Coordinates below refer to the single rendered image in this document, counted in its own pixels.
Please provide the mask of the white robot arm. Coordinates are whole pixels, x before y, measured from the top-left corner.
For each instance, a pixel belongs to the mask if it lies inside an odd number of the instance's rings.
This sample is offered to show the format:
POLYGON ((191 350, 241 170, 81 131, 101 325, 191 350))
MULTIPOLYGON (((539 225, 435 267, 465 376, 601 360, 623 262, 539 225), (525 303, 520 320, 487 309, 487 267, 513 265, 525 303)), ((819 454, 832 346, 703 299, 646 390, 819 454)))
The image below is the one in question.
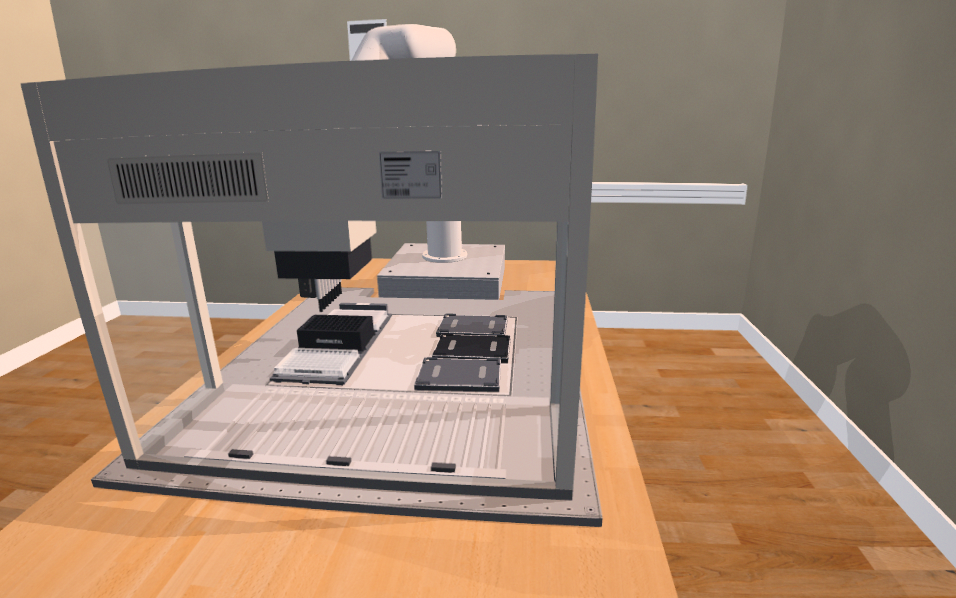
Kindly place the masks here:
POLYGON ((455 57, 452 35, 443 28, 422 25, 377 27, 363 37, 354 60, 455 57))

